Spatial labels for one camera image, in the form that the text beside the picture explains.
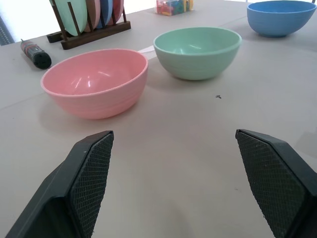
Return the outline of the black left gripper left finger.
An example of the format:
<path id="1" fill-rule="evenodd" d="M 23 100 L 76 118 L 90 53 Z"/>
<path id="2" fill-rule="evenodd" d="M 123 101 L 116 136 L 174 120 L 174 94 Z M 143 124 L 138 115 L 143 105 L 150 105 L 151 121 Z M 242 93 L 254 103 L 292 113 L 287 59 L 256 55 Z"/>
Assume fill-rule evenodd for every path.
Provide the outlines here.
<path id="1" fill-rule="evenodd" d="M 113 141 L 109 130 L 75 143 L 43 180 L 6 237 L 92 237 L 106 191 Z"/>

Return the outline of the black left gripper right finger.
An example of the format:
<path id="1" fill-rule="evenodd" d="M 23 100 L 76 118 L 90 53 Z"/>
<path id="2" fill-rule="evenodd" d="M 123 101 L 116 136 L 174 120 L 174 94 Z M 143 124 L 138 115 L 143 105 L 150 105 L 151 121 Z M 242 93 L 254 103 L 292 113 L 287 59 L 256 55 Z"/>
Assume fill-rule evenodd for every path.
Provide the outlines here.
<path id="1" fill-rule="evenodd" d="M 276 238 L 317 236 L 317 174 L 285 141 L 235 133 L 252 194 Z"/>

